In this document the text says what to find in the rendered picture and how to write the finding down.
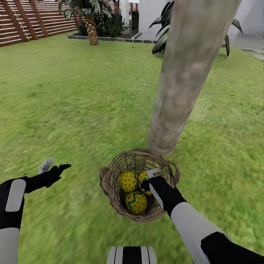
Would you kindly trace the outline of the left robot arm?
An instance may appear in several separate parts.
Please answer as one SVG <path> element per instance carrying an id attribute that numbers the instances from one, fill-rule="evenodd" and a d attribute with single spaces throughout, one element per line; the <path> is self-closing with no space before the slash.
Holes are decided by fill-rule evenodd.
<path id="1" fill-rule="evenodd" d="M 0 186 L 0 264 L 17 264 L 18 243 L 24 207 L 24 194 L 51 185 L 61 179 L 63 170 L 71 164 L 52 167 L 54 158 L 46 159 L 38 175 L 9 180 Z"/>

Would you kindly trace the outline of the easter egg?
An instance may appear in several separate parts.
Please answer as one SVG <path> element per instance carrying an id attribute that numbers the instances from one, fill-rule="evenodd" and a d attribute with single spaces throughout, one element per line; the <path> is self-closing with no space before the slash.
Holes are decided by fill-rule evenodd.
<path id="1" fill-rule="evenodd" d="M 124 196 L 124 200 L 126 203 L 125 206 L 127 206 L 128 209 L 134 214 L 142 213 L 146 209 L 147 197 L 139 190 L 128 192 Z"/>
<path id="2" fill-rule="evenodd" d="M 142 182 L 145 181 L 145 180 L 148 180 L 148 179 L 149 179 L 149 178 L 148 178 L 148 175 L 147 175 L 147 170 L 144 171 L 144 172 L 142 172 L 142 173 L 140 173 L 139 178 L 138 178 L 138 184 L 139 184 L 138 186 L 139 186 L 140 190 L 141 190 L 145 195 L 152 196 L 153 193 L 151 192 L 151 190 L 147 190 L 147 191 L 145 191 L 145 190 L 142 189 L 142 187 L 141 187 Z"/>
<path id="3" fill-rule="evenodd" d="M 133 170 L 125 171 L 120 178 L 120 185 L 124 192 L 132 192 L 138 188 L 138 175 Z"/>

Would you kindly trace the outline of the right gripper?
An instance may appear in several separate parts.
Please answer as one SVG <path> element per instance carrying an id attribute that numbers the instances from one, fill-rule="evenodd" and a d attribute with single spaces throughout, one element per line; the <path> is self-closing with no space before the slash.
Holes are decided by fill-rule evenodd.
<path id="1" fill-rule="evenodd" d="M 150 180 L 151 179 L 145 180 L 141 184 L 142 189 L 144 189 L 145 191 L 150 190 L 150 187 L 149 187 Z"/>

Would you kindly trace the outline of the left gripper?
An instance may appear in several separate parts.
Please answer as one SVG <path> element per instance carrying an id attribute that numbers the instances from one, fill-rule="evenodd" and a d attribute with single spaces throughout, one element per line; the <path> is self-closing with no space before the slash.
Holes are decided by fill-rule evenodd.
<path id="1" fill-rule="evenodd" d="M 63 172 L 63 170 L 71 167 L 71 164 L 65 164 L 60 165 L 59 168 L 57 166 L 52 167 L 51 170 L 49 170 L 46 173 L 38 174 L 37 176 L 41 177 L 42 180 L 42 187 L 51 187 L 51 185 L 55 182 L 57 182 L 59 179 L 61 179 L 60 175 Z"/>

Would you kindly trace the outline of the wicker basket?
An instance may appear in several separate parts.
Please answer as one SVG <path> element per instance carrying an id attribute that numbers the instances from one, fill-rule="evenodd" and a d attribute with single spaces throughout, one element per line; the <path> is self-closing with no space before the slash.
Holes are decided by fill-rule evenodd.
<path id="1" fill-rule="evenodd" d="M 122 159 L 125 160 L 123 166 L 120 163 Z M 176 168 L 175 176 L 173 175 L 170 164 Z M 117 154 L 108 167 L 103 167 L 101 169 L 100 187 L 103 189 L 103 193 L 109 198 L 111 206 L 119 215 L 137 223 L 141 223 L 155 221 L 167 212 L 153 195 L 151 199 L 147 199 L 146 209 L 142 213 L 132 213 L 128 207 L 125 206 L 123 189 L 120 185 L 120 178 L 125 171 L 133 170 L 139 176 L 140 173 L 158 168 L 158 166 L 161 169 L 159 174 L 165 178 L 167 184 L 172 188 L 176 188 L 181 179 L 180 167 L 175 161 L 167 161 L 160 154 L 151 149 L 134 148 L 121 152 Z M 164 170 L 165 173 L 163 173 Z"/>

